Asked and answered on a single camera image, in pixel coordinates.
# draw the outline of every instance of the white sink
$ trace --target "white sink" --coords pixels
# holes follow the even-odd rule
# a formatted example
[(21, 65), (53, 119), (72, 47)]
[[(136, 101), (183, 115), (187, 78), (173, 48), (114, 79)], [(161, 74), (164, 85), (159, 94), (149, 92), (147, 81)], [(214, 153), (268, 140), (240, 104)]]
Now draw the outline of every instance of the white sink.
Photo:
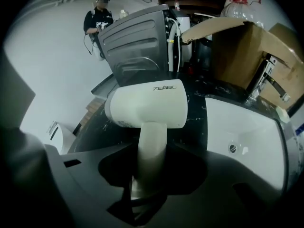
[(233, 158), (276, 190), (285, 177), (285, 151), (276, 121), (243, 107), (206, 98), (207, 150)]

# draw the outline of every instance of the black marble surface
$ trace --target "black marble surface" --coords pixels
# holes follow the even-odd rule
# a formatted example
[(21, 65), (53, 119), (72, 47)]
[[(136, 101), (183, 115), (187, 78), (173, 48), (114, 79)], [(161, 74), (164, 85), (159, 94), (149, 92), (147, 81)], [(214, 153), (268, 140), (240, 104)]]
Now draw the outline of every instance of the black marble surface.
[[(167, 141), (207, 149), (205, 96), (219, 97), (245, 106), (248, 94), (238, 86), (209, 79), (207, 76), (190, 76), (172, 72), (139, 72), (124, 86), (177, 78), (183, 82), (186, 90), (188, 117), (183, 128), (168, 129)], [(251, 106), (245, 107), (278, 119), (275, 106), (261, 98), (258, 98)], [(112, 123), (105, 115), (104, 106), (101, 106), (80, 132), (69, 153), (96, 150), (122, 143), (136, 143), (139, 140), (139, 134), (140, 129), (122, 128)]]

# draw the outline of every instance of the person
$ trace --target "person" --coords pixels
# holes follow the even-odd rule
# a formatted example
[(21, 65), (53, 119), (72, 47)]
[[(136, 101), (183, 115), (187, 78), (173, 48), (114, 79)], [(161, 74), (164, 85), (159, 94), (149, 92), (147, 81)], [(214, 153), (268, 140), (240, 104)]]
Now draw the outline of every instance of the person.
[(101, 45), (99, 43), (97, 33), (98, 28), (105, 27), (113, 24), (114, 20), (110, 11), (106, 9), (110, 0), (96, 0), (96, 7), (93, 11), (88, 11), (84, 21), (84, 32), (89, 35), (92, 43), (96, 43), (99, 50), (100, 56), (104, 58), (102, 53)]

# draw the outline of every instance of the white wall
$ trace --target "white wall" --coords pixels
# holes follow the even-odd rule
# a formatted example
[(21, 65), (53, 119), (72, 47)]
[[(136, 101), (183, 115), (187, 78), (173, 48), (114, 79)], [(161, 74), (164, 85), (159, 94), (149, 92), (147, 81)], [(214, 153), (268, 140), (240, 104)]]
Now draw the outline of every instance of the white wall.
[(289, 18), (286, 16), (286, 14), (283, 12), (275, 0), (261, 1), (261, 4), (254, 2), (251, 7), (259, 15), (261, 21), (264, 24), (265, 30), (270, 30), (276, 23), (281, 23), (294, 30), (294, 27)]
[[(83, 21), (94, 1), (76, 0), (30, 14), (11, 28), (4, 43), (8, 60), (36, 94), (20, 128), (44, 143), (49, 143), (52, 121), (74, 130), (94, 98), (90, 91), (112, 73), (83, 44)], [(114, 18), (121, 9), (132, 13), (145, 7), (135, 0), (109, 4)]]

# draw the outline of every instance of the chrome faucet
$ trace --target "chrome faucet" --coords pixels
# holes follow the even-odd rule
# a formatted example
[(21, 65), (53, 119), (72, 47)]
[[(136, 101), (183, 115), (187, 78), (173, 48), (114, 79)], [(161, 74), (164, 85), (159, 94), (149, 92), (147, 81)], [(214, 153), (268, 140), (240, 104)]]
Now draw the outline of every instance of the chrome faucet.
[(271, 56), (270, 59), (264, 59), (267, 61), (267, 65), (261, 75), (261, 77), (256, 82), (251, 94), (249, 95), (250, 100), (256, 100), (257, 97), (260, 95), (261, 91), (263, 90), (266, 81), (268, 81), (280, 94), (280, 98), (283, 102), (288, 102), (290, 96), (286, 93), (286, 91), (270, 76), (272, 70), (274, 69), (276, 62), (280, 61), (278, 58)]

